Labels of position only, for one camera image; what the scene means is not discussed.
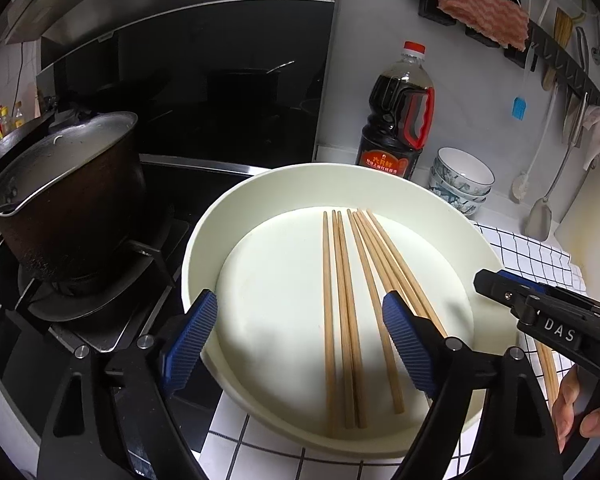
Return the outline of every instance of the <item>bowl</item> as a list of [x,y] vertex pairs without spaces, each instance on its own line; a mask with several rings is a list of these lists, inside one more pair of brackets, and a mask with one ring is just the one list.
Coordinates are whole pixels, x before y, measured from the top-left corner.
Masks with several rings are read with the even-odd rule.
[[[186,311],[204,288],[216,293],[218,320],[202,360],[224,391],[270,430],[303,446],[357,460],[402,457],[429,405],[397,359],[406,409],[394,413],[378,324],[347,208],[374,212],[449,335],[464,339],[475,351],[499,355],[515,345],[516,319],[510,310],[475,291],[476,272],[497,272],[502,265],[472,224],[423,187],[345,164],[267,171],[218,198],[187,245],[182,301]],[[322,215],[333,209],[344,215],[368,427],[348,430],[340,414],[335,434],[327,436]],[[329,224],[332,234],[331,219]],[[334,271],[332,263],[333,336],[340,374]],[[474,391],[465,428],[478,419],[483,402],[484,391]]]
[[440,148],[433,166],[446,183],[469,195],[484,196],[495,182],[483,161],[455,148]]
[[486,196],[475,197],[453,188],[442,179],[433,166],[429,173],[429,190],[465,216],[471,216],[477,212],[487,200]]

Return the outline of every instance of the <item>cooking pot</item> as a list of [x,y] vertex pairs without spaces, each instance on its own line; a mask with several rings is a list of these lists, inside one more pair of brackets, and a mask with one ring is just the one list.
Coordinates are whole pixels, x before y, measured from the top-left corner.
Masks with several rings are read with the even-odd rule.
[[0,231],[36,278],[89,276],[128,236],[144,197],[137,120],[99,115],[45,137],[0,173]]

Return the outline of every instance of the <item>metal screw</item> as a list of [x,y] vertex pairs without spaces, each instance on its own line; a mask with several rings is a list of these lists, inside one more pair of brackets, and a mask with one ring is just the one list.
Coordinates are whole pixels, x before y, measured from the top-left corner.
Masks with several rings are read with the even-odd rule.
[[462,349],[462,341],[460,341],[457,337],[448,337],[446,338],[445,345],[449,350],[454,352]]
[[509,355],[511,355],[511,357],[513,357],[516,361],[521,361],[525,358],[525,353],[522,351],[522,348],[518,348],[517,346],[509,349]]
[[154,336],[151,334],[141,335],[136,341],[139,349],[146,350],[147,348],[151,348],[154,345]]
[[78,359],[84,359],[85,357],[87,357],[87,355],[89,355],[89,347],[87,345],[78,346],[78,348],[74,350],[74,355]]

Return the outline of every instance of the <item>blue patterned bowl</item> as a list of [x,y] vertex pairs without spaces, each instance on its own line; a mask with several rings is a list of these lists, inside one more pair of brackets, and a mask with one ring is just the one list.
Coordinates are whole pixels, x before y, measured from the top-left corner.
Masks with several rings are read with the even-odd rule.
[[450,186],[472,196],[486,195],[495,182],[493,173],[481,160],[455,148],[440,148],[433,167]]
[[480,209],[485,200],[487,200],[486,196],[467,198],[468,195],[466,193],[454,189],[448,182],[443,180],[433,166],[429,173],[429,190],[458,209],[465,216],[474,214]]

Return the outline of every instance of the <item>human hand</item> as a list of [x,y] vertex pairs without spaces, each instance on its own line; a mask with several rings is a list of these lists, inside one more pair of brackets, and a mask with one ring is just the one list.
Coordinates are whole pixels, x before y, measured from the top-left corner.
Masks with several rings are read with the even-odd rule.
[[[573,428],[573,403],[579,394],[580,381],[578,380],[576,365],[573,365],[560,383],[558,398],[555,399],[552,407],[552,418],[560,452],[564,449],[567,437]],[[600,408],[593,410],[582,420],[580,434],[585,438],[600,436]]]

